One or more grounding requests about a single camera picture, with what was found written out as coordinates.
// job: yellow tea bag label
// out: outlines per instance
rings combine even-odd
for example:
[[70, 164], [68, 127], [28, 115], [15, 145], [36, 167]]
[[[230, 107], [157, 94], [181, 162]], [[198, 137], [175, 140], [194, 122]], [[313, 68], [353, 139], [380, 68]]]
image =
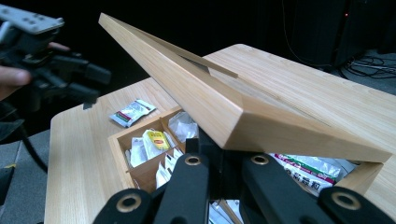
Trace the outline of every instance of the yellow tea bag label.
[[149, 131], [148, 137], [154, 146], [160, 150], [169, 149], [169, 143], [166, 141], [165, 135], [158, 131]]

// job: round joint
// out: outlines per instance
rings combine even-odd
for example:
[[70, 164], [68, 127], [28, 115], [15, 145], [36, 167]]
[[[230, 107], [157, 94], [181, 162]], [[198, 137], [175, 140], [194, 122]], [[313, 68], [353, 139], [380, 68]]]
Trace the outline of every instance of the round joint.
[[188, 165], [201, 164], [201, 160], [199, 159], [199, 157], [196, 156], [189, 156], [188, 158], [186, 158], [186, 160], [184, 160], [184, 162], [186, 162]]
[[122, 213], [129, 213], [140, 206], [142, 199], [138, 194], [131, 193], [124, 195], [117, 202], [117, 209]]
[[345, 209], [358, 210], [361, 208], [361, 203], [359, 200], [355, 196], [348, 193], [334, 192], [332, 194], [332, 200]]
[[266, 157], [264, 157], [263, 155], [253, 156], [251, 158], [251, 161], [253, 161], [254, 163], [256, 163], [258, 165], [265, 165], [269, 162], [269, 160]]

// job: black plastic part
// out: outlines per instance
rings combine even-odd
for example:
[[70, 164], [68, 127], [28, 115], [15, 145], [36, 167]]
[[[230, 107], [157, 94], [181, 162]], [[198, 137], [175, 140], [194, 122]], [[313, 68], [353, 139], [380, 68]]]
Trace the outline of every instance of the black plastic part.
[[65, 88], [67, 86], [63, 79], [53, 75], [49, 69], [37, 68], [35, 71], [56, 88]]
[[50, 42], [55, 39], [57, 33], [49, 31], [39, 35], [30, 35], [22, 33], [16, 44], [18, 51], [25, 54], [36, 54], [42, 49], [46, 49]]
[[70, 83], [67, 87], [67, 97], [77, 102], [95, 104], [100, 92], [78, 83]]
[[97, 81], [102, 84], [108, 84], [111, 79], [111, 72], [96, 64], [90, 63], [85, 72], [85, 78]]
[[271, 156], [245, 157], [242, 174], [269, 223], [333, 223]]
[[14, 167], [3, 168], [0, 170], [0, 205], [6, 201], [9, 185], [14, 176]]
[[242, 158], [250, 153], [223, 150], [202, 129], [199, 130], [199, 153], [209, 158], [210, 199], [238, 199], [243, 183]]
[[148, 223], [151, 197], [141, 189], [124, 189], [114, 194], [99, 212], [93, 224]]
[[163, 195], [165, 194], [166, 187], [168, 186], [168, 183], [165, 183], [161, 185], [159, 188], [151, 192], [151, 219], [149, 220], [149, 223], [152, 223], [154, 221], [154, 218], [157, 214], [158, 208], [160, 207], [161, 201], [163, 200]]
[[154, 223], [207, 223], [208, 182], [206, 156], [188, 153], [178, 158]]
[[73, 73], [85, 73], [90, 62], [82, 58], [75, 58], [65, 55], [55, 55], [49, 62], [50, 69], [66, 82], [72, 80]]
[[198, 138], [186, 139], [186, 153], [199, 153], [199, 139]]
[[350, 189], [323, 189], [319, 194], [318, 204], [337, 223], [395, 223], [373, 203]]
[[244, 220], [244, 224], [268, 223], [248, 188], [242, 190], [242, 195], [239, 199], [239, 213]]

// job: hand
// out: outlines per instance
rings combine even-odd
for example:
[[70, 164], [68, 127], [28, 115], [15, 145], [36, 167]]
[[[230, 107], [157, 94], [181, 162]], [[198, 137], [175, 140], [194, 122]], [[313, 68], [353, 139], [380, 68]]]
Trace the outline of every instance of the hand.
[[0, 65], [0, 101], [20, 87], [29, 84], [31, 79], [29, 72], [25, 70]]

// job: open lid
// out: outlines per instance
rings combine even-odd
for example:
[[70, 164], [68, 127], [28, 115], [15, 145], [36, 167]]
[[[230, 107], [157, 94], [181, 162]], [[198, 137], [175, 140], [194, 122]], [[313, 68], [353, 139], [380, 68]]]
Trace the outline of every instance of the open lid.
[[197, 64], [233, 73], [101, 14], [103, 28], [223, 149], [384, 162], [391, 153], [343, 130], [247, 96]]

